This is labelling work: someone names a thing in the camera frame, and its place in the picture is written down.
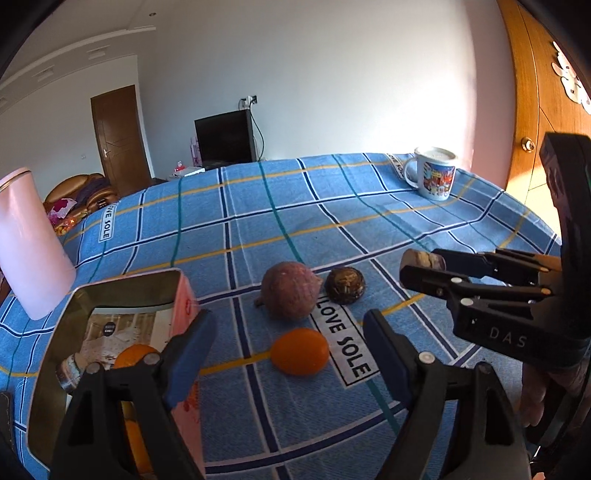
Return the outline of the person's right hand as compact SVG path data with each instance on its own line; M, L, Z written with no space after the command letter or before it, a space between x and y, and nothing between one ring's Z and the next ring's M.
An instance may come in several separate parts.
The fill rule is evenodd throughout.
M589 361L585 359L575 369L547 374L533 366L524 364L519 402L522 425L525 427L538 425L547 404L547 391L552 383L563 387L568 394L577 396L582 391L588 365Z

